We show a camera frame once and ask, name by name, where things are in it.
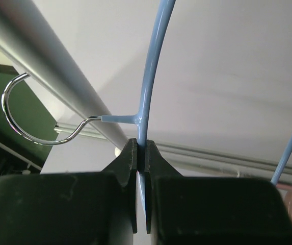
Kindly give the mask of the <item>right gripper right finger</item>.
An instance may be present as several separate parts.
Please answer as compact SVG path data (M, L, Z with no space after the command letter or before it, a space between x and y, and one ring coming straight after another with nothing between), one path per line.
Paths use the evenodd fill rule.
M185 177L152 140L144 178L152 244L292 244L292 222L267 180Z

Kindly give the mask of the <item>white metal clothes rack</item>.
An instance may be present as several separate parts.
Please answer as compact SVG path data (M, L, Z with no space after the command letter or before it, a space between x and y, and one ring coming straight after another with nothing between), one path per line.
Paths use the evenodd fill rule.
M72 140L87 124L122 149L127 137L115 122L103 122L110 112L67 52L53 29L32 1L0 1L0 50L24 73L13 78L1 97L3 113L12 129L25 139L41 145L59 145ZM62 141L36 138L14 120L9 107L12 89L34 78L57 99L83 118L73 133Z

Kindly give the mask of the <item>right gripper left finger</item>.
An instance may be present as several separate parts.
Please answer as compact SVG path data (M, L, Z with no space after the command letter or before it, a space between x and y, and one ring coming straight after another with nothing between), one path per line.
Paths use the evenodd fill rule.
M133 244L137 142L98 172L0 177L0 244Z

